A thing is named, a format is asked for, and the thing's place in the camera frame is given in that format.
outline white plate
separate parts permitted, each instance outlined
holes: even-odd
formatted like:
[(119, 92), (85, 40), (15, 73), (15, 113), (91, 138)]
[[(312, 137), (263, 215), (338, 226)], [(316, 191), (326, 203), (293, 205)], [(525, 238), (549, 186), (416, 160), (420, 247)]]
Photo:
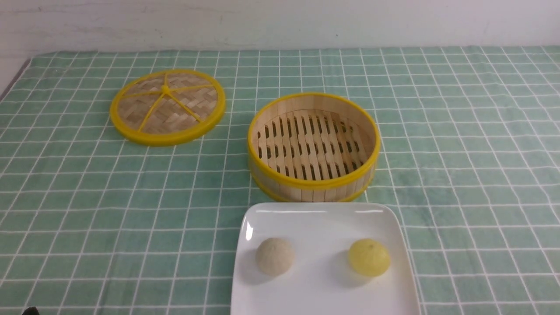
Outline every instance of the white plate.
[[(263, 275), (255, 251), (269, 237), (294, 247), (293, 266)], [(385, 245), (392, 263), (383, 275), (355, 274), (347, 250), (360, 238)], [(260, 203), (247, 210), (235, 257), (231, 315), (418, 315), (414, 277), (399, 223), (374, 203)]]

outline white wall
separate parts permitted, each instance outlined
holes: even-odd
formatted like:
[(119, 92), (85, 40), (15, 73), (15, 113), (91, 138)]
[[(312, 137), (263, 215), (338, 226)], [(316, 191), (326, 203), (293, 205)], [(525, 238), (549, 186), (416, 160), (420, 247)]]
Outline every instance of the white wall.
[(3, 0), (0, 57), (54, 50), (560, 44), (560, 0)]

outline yellow plastic rim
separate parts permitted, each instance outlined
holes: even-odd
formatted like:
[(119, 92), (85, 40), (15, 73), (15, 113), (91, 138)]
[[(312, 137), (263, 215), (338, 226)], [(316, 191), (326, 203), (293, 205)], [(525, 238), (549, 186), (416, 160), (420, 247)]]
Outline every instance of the yellow plastic rim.
[[(358, 198), (361, 194), (363, 194), (364, 191), (366, 191), (367, 187), (370, 185), (371, 181), (374, 179), (374, 176), (375, 176), (375, 172), (373, 173), (371, 178), (366, 182), (366, 184), (359, 191), (353, 193), (352, 195), (350, 195), (346, 198), (343, 198), (341, 200), (337, 200), (336, 202), (351, 202), (351, 201), (355, 200), (356, 198)], [(262, 190), (268, 197), (272, 198), (273, 200), (278, 201), (278, 202), (293, 202), (293, 200), (288, 200), (288, 199), (283, 198), (283, 197), (275, 194), (274, 192), (272, 192), (265, 185), (263, 185), (259, 181), (259, 179), (256, 176), (253, 175), (252, 172), (251, 172), (251, 177), (255, 181), (255, 184), (260, 188), (260, 190)]]
[[(366, 162), (362, 166), (360, 166), (358, 169), (356, 169), (355, 171), (353, 171), (349, 174), (346, 174), (344, 176), (341, 176), (341, 177), (338, 177), (338, 178), (333, 178), (333, 179), (305, 180), (305, 179), (297, 179), (297, 178), (292, 178), (292, 177), (283, 175), (283, 174), (277, 172), (276, 170), (273, 170), (267, 164), (262, 162), (261, 159), (259, 159), (259, 156), (255, 151), (255, 148), (253, 148), (253, 146), (251, 145), (253, 128), (255, 127), (255, 123), (258, 120), (258, 118), (268, 108), (272, 107), (274, 104), (276, 104), (280, 101), (284, 101), (284, 100), (287, 100), (287, 99), (290, 99), (290, 98), (297, 98), (297, 97), (300, 97), (300, 96), (308, 96), (308, 95), (325, 96), (325, 97), (335, 98), (337, 100), (343, 101), (346, 104), (348, 104), (348, 105), (354, 107), (355, 109), (357, 109), (358, 111), (360, 111), (363, 115), (365, 115), (365, 117), (367, 117), (369, 123), (371, 123), (371, 125), (373, 126), (374, 134), (375, 134), (374, 151), (371, 154), (371, 156), (368, 157)], [(353, 182), (353, 181), (357, 180), (358, 178), (362, 177), (366, 172), (368, 172), (371, 169), (373, 164), (377, 161), (377, 157), (379, 156), (379, 151), (381, 150), (381, 138), (379, 136), (379, 130), (377, 129), (377, 125), (375, 124), (374, 120), (371, 118), (371, 116), (365, 110), (363, 110), (360, 106), (358, 106), (354, 102), (352, 102), (350, 100), (347, 100), (345, 98), (341, 98), (340, 96), (332, 95), (332, 94), (319, 93), (319, 92), (304, 92), (304, 93), (297, 93), (297, 94), (291, 94), (291, 95), (284, 96), (282, 98), (279, 98), (279, 99), (276, 99), (276, 100), (272, 101), (271, 103), (269, 103), (268, 105), (263, 107), (256, 114), (255, 118), (253, 118), (253, 121), (251, 122), (251, 125), (249, 126), (249, 132), (247, 134), (247, 146), (249, 147), (250, 158), (254, 161), (255, 165), (264, 174), (266, 174), (268, 177), (272, 178), (274, 181), (276, 181), (280, 184), (286, 185), (286, 186), (290, 186), (290, 187), (293, 187), (293, 188), (299, 188), (299, 189), (318, 189), (318, 188), (320, 188), (320, 189), (332, 189), (332, 188), (337, 188), (337, 187), (340, 187), (340, 186), (344, 186), (346, 184), (350, 184), (351, 182)]]
[[(119, 102), (123, 97), (123, 95), (133, 85), (139, 83), (140, 81), (149, 79), (151, 77), (161, 76), (161, 75), (167, 76), (173, 73), (188, 73), (190, 75), (201, 77), (207, 80), (208, 82), (210, 82), (212, 87), (214, 87), (214, 89), (216, 89), (217, 92), (216, 107), (214, 108), (210, 116), (208, 116), (208, 118), (204, 119), (203, 121), (200, 121), (196, 126), (192, 128), (175, 132), (175, 133), (169, 133), (166, 135), (155, 135), (151, 133), (144, 133), (128, 127), (122, 121), (118, 113)], [(167, 86), (165, 85), (162, 86), (162, 92), (165, 92), (166, 87)], [(122, 88), (117, 93), (117, 95), (113, 99), (113, 102), (111, 103), (111, 108), (109, 110), (109, 114), (115, 128), (128, 140), (147, 146), (173, 146), (202, 137), (205, 133), (207, 133), (212, 128), (214, 128), (214, 126), (216, 126), (218, 122), (220, 122), (225, 111), (226, 111), (226, 94), (224, 93), (220, 83), (215, 78), (205, 73), (194, 71), (194, 70), (176, 69), (176, 70), (165, 70), (165, 71), (150, 73), (147, 76), (143, 76), (127, 84), (124, 88)]]

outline woven bamboo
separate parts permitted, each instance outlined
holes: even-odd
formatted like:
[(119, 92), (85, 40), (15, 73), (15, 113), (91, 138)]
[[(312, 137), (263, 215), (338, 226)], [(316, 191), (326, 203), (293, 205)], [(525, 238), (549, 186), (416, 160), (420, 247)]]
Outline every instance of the woven bamboo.
[(371, 182), (379, 133), (346, 99), (303, 93), (278, 99), (254, 118), (249, 168), (261, 189), (281, 201), (349, 201)]
[(190, 70), (163, 71), (127, 85), (113, 101), (111, 118), (131, 140), (174, 145), (215, 126), (223, 116), (224, 102), (223, 90), (213, 78)]

